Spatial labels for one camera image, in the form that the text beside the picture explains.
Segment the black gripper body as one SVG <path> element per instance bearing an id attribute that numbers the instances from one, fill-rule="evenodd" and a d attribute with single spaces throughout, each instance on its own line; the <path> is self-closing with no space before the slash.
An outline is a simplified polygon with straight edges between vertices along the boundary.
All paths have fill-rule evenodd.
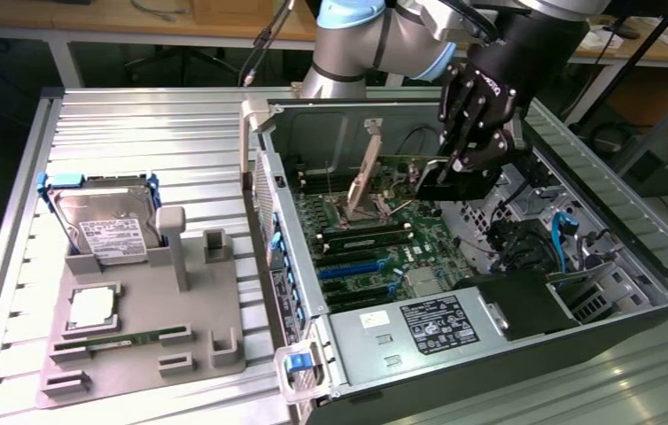
<path id="1" fill-rule="evenodd" d="M 577 50 L 589 26 L 544 12 L 502 12 L 497 37 L 468 50 L 488 93 L 488 132 L 524 115 Z"/>

